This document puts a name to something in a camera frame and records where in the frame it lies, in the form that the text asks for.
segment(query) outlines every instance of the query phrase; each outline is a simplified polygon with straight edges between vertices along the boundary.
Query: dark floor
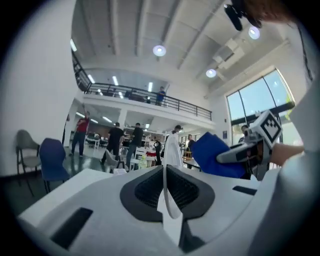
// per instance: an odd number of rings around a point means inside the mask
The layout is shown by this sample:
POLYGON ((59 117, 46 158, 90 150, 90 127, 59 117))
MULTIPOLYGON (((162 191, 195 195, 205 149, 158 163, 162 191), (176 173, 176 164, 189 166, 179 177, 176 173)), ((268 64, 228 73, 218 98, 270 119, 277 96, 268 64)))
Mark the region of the dark floor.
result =
MULTIPOLYGON (((63 162, 63 166, 71 177, 87 168, 107 173, 110 172, 110 168, 108 168, 107 164, 104 166, 100 164, 100 159, 87 156, 80 158, 77 152, 75 152, 74 156, 72 157, 67 156, 66 160, 63 162)), ((27 178, 29 180, 34 197, 32 197, 24 177, 20 179, 21 186, 19 186, 17 176, 4 178, 2 180, 4 193, 9 204, 11 205, 12 212, 16 216, 46 195, 41 171, 38 171, 37 173, 30 173, 28 174, 27 178)), ((62 181, 50 182, 51 191, 61 184, 62 181)))

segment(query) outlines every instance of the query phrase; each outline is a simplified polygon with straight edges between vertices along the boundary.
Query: window pane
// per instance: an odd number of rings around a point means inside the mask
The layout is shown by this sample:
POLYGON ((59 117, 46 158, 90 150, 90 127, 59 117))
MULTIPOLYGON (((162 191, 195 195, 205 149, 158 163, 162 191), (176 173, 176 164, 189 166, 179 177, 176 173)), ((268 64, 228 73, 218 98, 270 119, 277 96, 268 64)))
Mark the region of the window pane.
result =
POLYGON ((286 85, 284 84, 277 70, 271 72, 270 74, 267 74, 264 79, 270 88, 275 104, 277 106, 286 104, 291 101, 291 98, 286 90, 286 85))
POLYGON ((227 97, 231 120, 236 120, 245 117, 244 108, 241 103, 239 92, 235 92, 227 97))
POLYGON ((245 123, 235 124, 232 126, 232 145, 238 144, 240 138, 244 136, 241 130, 243 125, 245 125, 245 123))
POLYGON ((302 139, 295 127, 295 125, 290 121, 289 113, 291 111, 284 111, 279 113, 281 126, 282 126, 282 137, 283 144, 301 146, 303 145, 302 139))
POLYGON ((275 107, 267 84, 261 78, 240 90, 245 114, 253 115, 256 111, 265 111, 275 107))

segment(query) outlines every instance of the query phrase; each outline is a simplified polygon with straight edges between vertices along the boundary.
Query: red shirt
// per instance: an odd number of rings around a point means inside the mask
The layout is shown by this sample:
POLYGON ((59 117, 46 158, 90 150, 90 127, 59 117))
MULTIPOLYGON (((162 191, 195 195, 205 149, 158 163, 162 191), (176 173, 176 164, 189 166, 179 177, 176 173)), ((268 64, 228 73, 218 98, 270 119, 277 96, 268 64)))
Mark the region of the red shirt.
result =
POLYGON ((80 122, 81 120, 85 120, 85 122, 79 124, 79 126, 76 129, 76 131, 77 132, 86 132, 90 120, 89 120, 89 118, 81 118, 81 119, 79 119, 78 122, 80 122))

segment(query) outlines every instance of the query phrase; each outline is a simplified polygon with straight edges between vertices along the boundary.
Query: blue shirt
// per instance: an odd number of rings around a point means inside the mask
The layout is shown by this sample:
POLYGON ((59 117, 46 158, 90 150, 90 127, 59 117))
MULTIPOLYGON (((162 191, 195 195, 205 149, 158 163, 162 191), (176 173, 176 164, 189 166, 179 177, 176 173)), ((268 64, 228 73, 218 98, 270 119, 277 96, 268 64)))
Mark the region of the blue shirt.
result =
POLYGON ((156 96, 156 100, 158 102, 162 102, 164 100, 164 96, 165 95, 166 95, 166 92, 164 90, 159 91, 157 96, 156 96))

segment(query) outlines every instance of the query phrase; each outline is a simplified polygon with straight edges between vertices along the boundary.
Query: railing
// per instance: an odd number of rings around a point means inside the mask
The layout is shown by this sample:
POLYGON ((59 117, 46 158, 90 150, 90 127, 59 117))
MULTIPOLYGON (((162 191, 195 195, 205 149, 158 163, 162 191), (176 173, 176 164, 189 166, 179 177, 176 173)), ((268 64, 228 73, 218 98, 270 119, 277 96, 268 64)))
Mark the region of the railing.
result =
POLYGON ((114 85, 110 83, 93 83, 86 91, 87 94, 95 94, 108 97, 116 97, 121 99, 129 99, 132 101, 143 102, 164 108, 173 108, 178 111, 191 113, 197 117, 203 117, 211 120, 211 111, 202 107, 193 105, 180 99, 170 96, 163 96, 157 92, 149 92, 144 89, 133 88, 124 85, 114 85))
POLYGON ((78 87, 86 94, 123 98, 137 102, 157 105, 164 108, 173 108, 178 111, 188 112, 197 117, 203 117, 211 120, 211 111, 180 99, 172 98, 170 96, 164 96, 163 100, 161 100, 160 95, 157 92, 149 92, 144 89, 123 85, 114 85, 109 83, 91 83, 86 71, 83 69, 73 52, 72 62, 78 87))

